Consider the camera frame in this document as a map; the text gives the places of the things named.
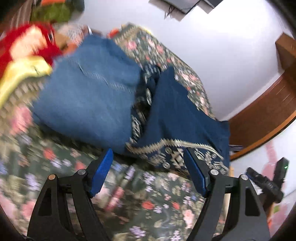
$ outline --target blue cloth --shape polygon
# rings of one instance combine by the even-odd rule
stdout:
[[[141,68],[112,40],[87,36],[68,57],[55,62],[33,119],[56,132],[123,153]]]
[[[146,76],[147,87],[143,105],[152,104],[149,115],[142,117],[141,108],[133,110],[132,143],[130,152],[146,159],[155,167],[185,171],[183,152],[193,147],[199,159],[210,168],[227,174],[229,167],[229,125],[208,117],[188,99],[187,90],[175,80],[174,68],[168,67],[160,76]]]

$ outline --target white wall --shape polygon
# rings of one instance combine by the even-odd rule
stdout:
[[[181,21],[164,20],[149,0],[85,5],[77,22],[104,33],[127,22],[149,29],[197,72],[218,119],[239,112],[282,73],[274,42],[285,24],[265,0],[224,0],[209,14],[196,7]]]

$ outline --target yellow fabric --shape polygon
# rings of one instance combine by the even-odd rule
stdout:
[[[0,80],[0,108],[23,79],[49,75],[51,72],[51,66],[40,56],[11,61]]]
[[[150,30],[148,30],[147,28],[144,28],[142,26],[139,26],[141,29],[143,29],[144,31],[146,31],[147,33],[149,33],[150,35],[153,35],[152,32]]]

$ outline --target blue gripper pad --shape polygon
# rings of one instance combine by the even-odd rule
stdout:
[[[108,149],[92,178],[90,190],[90,195],[92,197],[94,197],[98,192],[100,192],[112,162],[113,151],[111,149]]]
[[[183,159],[196,191],[205,197],[207,193],[205,177],[188,149],[185,150]]]

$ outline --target black wall-mounted object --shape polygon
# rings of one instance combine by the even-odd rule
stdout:
[[[274,178],[273,182],[281,189],[286,173],[289,167],[289,161],[286,158],[281,158],[277,163],[274,169]]]
[[[262,176],[254,169],[249,167],[247,169],[246,175],[262,189],[263,193],[271,199],[271,203],[280,203],[284,197],[281,189],[273,181],[269,180],[268,177]]]
[[[204,0],[207,4],[209,4],[212,8],[215,8],[218,6],[219,3],[221,3],[223,0]]]
[[[182,13],[189,13],[201,0],[164,0]]]

